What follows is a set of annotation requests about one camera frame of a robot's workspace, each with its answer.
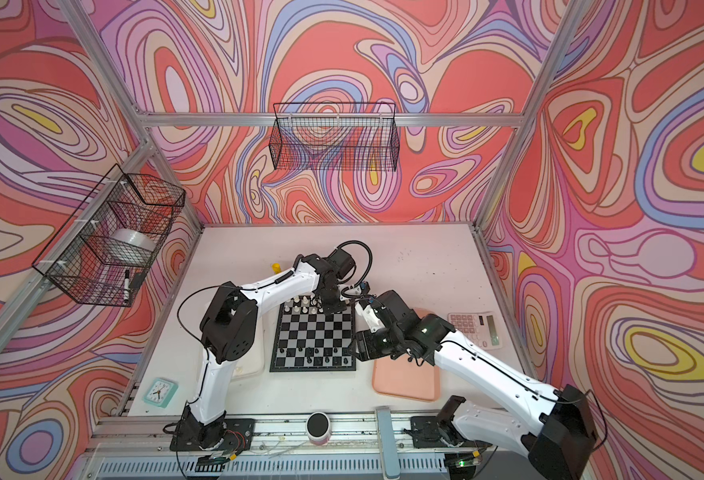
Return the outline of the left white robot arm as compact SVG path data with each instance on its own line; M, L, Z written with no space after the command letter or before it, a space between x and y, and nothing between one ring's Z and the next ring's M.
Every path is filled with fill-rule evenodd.
M295 296L313 294L328 313L346 306L342 281L356 268L351 254L337 247L329 255L299 255L284 273L238 286L218 286L200 323L203 363L197 395L184 408L176 439L184 446L211 449L226 431L226 397L235 367L253 347L263 314Z

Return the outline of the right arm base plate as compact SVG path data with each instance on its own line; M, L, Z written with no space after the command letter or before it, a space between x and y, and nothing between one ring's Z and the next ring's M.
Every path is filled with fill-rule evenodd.
M452 395L435 416L412 416L410 427L403 432L408 435L417 449L425 448L479 448L484 451L490 443L465 438L453 425L455 413L466 403L463 396Z

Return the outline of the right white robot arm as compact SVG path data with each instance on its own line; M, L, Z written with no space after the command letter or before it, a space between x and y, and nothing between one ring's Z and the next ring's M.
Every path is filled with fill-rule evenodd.
M598 443L586 393L527 376L473 343L449 321L419 316L395 291L356 296L367 329L349 347L360 361L404 357L452 373L497 403L480 407L453 395L436 417L440 443L480 441L526 458L546 479L579 479Z

